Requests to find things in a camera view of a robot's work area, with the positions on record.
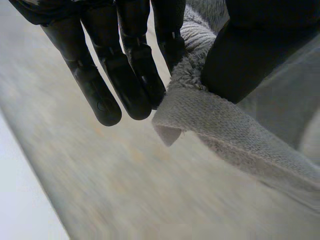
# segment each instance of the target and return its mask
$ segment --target fabric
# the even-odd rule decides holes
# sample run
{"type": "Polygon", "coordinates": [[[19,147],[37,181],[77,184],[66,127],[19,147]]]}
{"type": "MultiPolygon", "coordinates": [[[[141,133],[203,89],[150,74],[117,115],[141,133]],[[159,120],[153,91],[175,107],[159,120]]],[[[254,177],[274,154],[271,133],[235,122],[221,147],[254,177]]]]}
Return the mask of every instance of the fabric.
{"type": "MultiPolygon", "coordinates": [[[[279,80],[274,74],[236,106],[207,92],[200,82],[201,69],[215,34],[190,6],[185,11],[181,35],[186,41],[189,55],[175,67],[167,94],[152,120],[163,142],[170,146],[181,133],[192,131],[229,164],[288,194],[313,212],[320,213],[320,168],[291,147],[299,146],[296,143],[302,137],[301,126],[305,128],[308,125],[311,115],[319,107],[320,85],[317,78],[309,72],[306,74],[311,74],[309,78],[301,81],[301,75],[288,72],[285,74],[288,78],[279,80]],[[283,100],[277,106],[274,100],[280,99],[279,96],[283,97],[283,94],[288,94],[285,96],[286,106],[283,100]],[[304,108],[299,106],[296,94],[299,94],[300,102],[309,104],[304,108]],[[294,106],[297,106],[300,114],[289,111],[294,106]],[[268,115],[281,115],[279,110],[278,113],[276,111],[278,107],[284,108],[283,112],[290,118],[293,117],[291,114],[298,114],[298,120],[293,119],[293,124],[289,123],[287,130],[274,127],[282,124],[280,120],[273,121],[269,117],[267,122],[261,119],[268,115]],[[290,134],[291,138],[280,139],[276,136],[279,132],[281,135],[291,131],[296,133],[290,134]]],[[[320,40],[316,40],[314,44],[320,43],[320,40]]],[[[309,51],[307,56],[309,69],[316,71],[320,62],[315,57],[319,57],[319,51],[309,51]]],[[[294,69],[301,71],[299,66],[306,67],[300,64],[294,69]]]]}

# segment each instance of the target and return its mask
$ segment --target hand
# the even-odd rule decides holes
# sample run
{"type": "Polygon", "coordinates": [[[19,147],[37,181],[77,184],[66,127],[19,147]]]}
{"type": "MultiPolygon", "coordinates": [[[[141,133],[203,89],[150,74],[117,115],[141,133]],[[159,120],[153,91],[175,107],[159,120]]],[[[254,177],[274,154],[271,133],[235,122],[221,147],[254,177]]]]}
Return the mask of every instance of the hand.
{"type": "MultiPolygon", "coordinates": [[[[103,125],[117,124],[122,112],[93,62],[81,22],[131,118],[143,120],[161,103],[166,89],[146,39],[149,0],[9,1],[27,20],[41,25],[103,125]]],[[[158,45],[170,72],[185,53],[180,36],[185,5],[185,0],[152,1],[158,45]]]]}

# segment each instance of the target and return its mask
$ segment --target fuzzy fabric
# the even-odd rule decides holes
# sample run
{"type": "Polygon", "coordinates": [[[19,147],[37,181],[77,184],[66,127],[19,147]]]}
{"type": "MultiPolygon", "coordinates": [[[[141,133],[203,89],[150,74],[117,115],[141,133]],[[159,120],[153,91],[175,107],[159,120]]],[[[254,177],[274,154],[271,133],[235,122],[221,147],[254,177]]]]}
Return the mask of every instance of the fuzzy fabric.
{"type": "MultiPolygon", "coordinates": [[[[171,146],[182,132],[192,131],[229,164],[288,194],[315,213],[320,213],[319,166],[288,145],[296,139],[284,142],[286,139],[278,138],[257,120],[257,114],[268,109],[268,105],[259,102],[257,96],[274,85],[275,81],[265,79],[238,106],[209,93],[201,84],[200,74],[215,35],[210,25],[190,6],[185,11],[181,34],[189,54],[174,69],[166,97],[152,121],[163,142],[171,146]]],[[[290,84],[294,86],[295,79],[291,80],[290,84]]],[[[286,81],[286,78],[283,78],[283,82],[276,81],[274,91],[279,94],[281,88],[277,86],[285,86],[286,81]]],[[[314,84],[313,89],[319,90],[316,80],[311,82],[314,84]]],[[[311,85],[304,83],[303,88],[299,84],[295,85],[298,90],[305,90],[307,87],[310,89],[307,98],[313,108],[306,107],[309,111],[300,112],[305,117],[297,117],[303,120],[304,127],[309,122],[309,113],[315,113],[319,106],[319,96],[314,94],[311,85]]],[[[286,100],[295,105],[294,97],[286,100]]],[[[296,125],[290,125],[292,128],[289,131],[294,132],[295,128],[299,129],[301,121],[293,120],[293,123],[296,125]]],[[[276,124],[277,122],[271,122],[269,126],[276,124]]]]}

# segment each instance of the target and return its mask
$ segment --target gray cloth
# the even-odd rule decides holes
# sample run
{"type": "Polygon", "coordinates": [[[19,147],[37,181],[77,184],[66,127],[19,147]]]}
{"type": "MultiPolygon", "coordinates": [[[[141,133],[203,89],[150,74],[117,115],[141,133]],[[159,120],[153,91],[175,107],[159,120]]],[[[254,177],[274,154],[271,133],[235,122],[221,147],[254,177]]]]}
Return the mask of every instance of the gray cloth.
{"type": "Polygon", "coordinates": [[[187,6],[181,34],[189,55],[173,71],[166,97],[152,120],[155,130],[167,146],[182,132],[198,134],[229,164],[319,213],[320,168],[291,147],[298,147],[319,107],[319,48],[314,50],[316,44],[320,46],[319,37],[288,60],[293,68],[275,70],[236,106],[207,92],[200,82],[215,40],[209,26],[187,6]]]}

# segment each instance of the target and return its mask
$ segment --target white surface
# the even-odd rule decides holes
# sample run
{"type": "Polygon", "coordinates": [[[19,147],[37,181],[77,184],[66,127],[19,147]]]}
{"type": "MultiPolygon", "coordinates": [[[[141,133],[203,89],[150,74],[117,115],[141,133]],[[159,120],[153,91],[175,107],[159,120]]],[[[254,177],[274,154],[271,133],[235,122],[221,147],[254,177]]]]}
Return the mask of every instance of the white surface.
{"type": "Polygon", "coordinates": [[[0,111],[0,239],[69,239],[0,111]]]}

